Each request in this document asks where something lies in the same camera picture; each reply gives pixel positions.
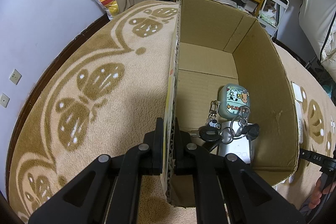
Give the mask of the person's right hand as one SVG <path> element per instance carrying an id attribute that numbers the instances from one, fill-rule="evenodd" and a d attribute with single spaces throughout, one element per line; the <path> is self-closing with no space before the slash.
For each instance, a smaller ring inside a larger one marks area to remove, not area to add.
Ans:
<path id="1" fill-rule="evenodd" d="M 333 191 L 335 188 L 335 182 L 332 185 L 327 186 L 323 191 L 320 189 L 321 187 L 321 177 L 316 181 L 315 187 L 313 189 L 313 193 L 310 196 L 308 207 L 309 209 L 314 209 L 321 202 L 321 197 L 324 194 L 328 194 L 329 191 Z"/>

